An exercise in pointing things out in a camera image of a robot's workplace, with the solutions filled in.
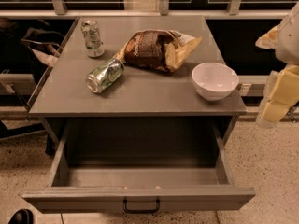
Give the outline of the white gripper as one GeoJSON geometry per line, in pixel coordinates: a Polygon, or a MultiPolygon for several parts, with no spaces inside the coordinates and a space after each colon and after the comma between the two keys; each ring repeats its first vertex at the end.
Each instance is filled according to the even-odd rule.
{"type": "Polygon", "coordinates": [[[274,26],[260,36],[255,46],[275,49],[278,60],[287,64],[280,72],[272,71],[263,90],[256,122],[273,128],[299,102],[299,2],[274,26]]]}

